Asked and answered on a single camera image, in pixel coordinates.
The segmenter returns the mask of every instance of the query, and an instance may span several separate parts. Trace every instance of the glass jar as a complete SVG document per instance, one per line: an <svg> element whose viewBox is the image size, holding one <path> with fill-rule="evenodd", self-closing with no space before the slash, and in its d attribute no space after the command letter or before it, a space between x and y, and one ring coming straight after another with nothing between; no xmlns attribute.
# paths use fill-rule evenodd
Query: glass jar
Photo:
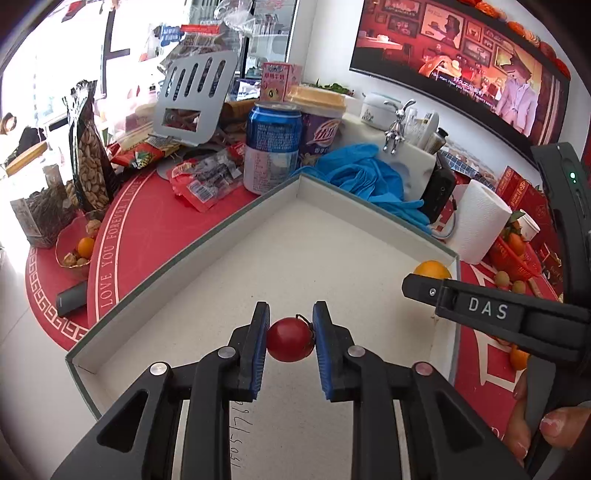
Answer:
<svg viewBox="0 0 591 480"><path fill-rule="evenodd" d="M39 143L7 168L12 210L31 246L40 248L53 247L76 216L55 157L46 151L47 143Z"/></svg>

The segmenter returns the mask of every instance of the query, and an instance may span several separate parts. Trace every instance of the blue nitrile glove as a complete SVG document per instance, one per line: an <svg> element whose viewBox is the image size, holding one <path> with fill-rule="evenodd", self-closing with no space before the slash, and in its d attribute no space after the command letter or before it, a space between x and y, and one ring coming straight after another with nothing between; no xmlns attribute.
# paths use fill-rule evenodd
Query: blue nitrile glove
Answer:
<svg viewBox="0 0 591 480"><path fill-rule="evenodd" d="M404 201L402 177L375 156L373 144L351 145L320 157L315 167L302 167L294 175L306 173L330 183L396 215L423 232L431 234L429 219L418 211L422 200Z"/></svg>

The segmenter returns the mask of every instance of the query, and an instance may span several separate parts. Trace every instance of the cable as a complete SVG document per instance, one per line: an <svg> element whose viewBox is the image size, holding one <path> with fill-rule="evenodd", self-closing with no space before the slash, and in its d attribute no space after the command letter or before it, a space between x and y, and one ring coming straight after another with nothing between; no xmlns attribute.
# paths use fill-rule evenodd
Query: cable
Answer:
<svg viewBox="0 0 591 480"><path fill-rule="evenodd" d="M451 221L452 227L449 229L449 231L447 233L443 233L443 231L438 232L433 227L431 227L431 235L433 238L436 238L437 240L446 240L447 238L451 237L451 235L453 234L453 231L456 229L457 204L456 204L456 199L453 197L453 195L452 195L452 206L453 206L452 216L450 217L450 219L447 222L447 223L449 223Z"/></svg>

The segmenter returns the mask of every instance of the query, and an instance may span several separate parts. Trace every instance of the pink juice box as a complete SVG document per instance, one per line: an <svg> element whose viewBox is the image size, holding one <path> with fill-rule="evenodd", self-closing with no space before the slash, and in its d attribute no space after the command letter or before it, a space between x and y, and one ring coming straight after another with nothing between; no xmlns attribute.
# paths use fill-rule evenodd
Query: pink juice box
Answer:
<svg viewBox="0 0 591 480"><path fill-rule="evenodd" d="M284 102L286 94L301 82L301 65L268 61L262 65L262 102Z"/></svg>

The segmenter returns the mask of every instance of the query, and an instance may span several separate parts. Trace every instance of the paper towel roll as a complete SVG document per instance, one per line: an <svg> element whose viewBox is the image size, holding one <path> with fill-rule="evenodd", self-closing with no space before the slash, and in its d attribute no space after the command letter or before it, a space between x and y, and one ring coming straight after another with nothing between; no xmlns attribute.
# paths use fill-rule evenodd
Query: paper towel roll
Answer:
<svg viewBox="0 0 591 480"><path fill-rule="evenodd" d="M488 187L471 180L457 204L456 228L446 242L460 259L480 263L511 216L509 206Z"/></svg>

